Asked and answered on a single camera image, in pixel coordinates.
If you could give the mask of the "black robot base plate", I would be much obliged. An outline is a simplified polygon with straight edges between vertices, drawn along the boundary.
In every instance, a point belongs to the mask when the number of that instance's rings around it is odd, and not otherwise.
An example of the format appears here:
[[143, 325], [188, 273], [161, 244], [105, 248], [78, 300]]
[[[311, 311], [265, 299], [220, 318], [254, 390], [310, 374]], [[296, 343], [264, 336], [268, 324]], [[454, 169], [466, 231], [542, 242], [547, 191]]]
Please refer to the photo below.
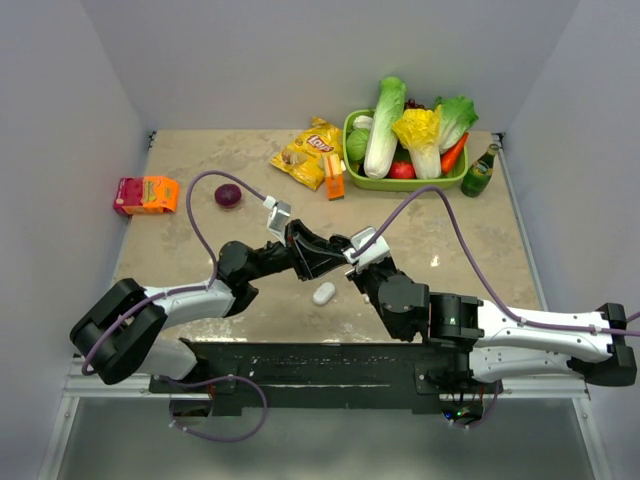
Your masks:
[[461, 417], [500, 391], [498, 382], [451, 382], [452, 354], [420, 343], [192, 343], [196, 367], [172, 385], [151, 380], [153, 393], [211, 394], [212, 414], [244, 408], [392, 409]]

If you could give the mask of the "black earbud charging case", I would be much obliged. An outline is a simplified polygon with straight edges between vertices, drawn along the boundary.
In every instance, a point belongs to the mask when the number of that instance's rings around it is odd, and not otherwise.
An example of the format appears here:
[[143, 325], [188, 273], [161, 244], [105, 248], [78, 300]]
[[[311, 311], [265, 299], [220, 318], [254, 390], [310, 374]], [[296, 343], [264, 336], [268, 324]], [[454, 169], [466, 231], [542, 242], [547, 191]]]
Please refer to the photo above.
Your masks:
[[332, 252], [343, 256], [344, 251], [351, 247], [351, 241], [348, 237], [334, 234], [329, 238], [328, 245]]

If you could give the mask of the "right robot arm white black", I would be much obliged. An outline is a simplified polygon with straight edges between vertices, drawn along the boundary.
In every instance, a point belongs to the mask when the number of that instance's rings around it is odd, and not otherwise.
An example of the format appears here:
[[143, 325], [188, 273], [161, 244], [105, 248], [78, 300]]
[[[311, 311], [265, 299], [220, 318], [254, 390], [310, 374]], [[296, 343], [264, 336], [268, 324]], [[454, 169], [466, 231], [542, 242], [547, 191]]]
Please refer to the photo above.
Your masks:
[[347, 274], [375, 309], [390, 337], [454, 356], [443, 378], [459, 393], [509, 377], [560, 374], [602, 387], [635, 383], [638, 367], [625, 342], [622, 309], [607, 304], [577, 314], [506, 311], [473, 296], [430, 292], [391, 258], [362, 264]]

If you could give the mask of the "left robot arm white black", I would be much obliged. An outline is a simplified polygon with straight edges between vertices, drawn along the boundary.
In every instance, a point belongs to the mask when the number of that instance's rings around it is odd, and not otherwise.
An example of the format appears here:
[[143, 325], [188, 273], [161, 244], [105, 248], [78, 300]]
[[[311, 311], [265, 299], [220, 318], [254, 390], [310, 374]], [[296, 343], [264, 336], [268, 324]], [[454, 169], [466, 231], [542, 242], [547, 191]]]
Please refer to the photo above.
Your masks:
[[239, 314], [259, 293], [253, 281], [285, 270], [301, 281], [316, 279], [346, 264], [349, 245], [347, 237], [325, 239], [299, 220], [286, 225], [283, 240], [261, 248], [230, 241], [219, 252], [213, 281], [169, 288], [143, 287], [132, 278], [116, 282], [72, 327], [70, 341], [107, 385], [146, 372], [196, 392], [207, 368], [182, 342], [161, 339], [162, 330]]

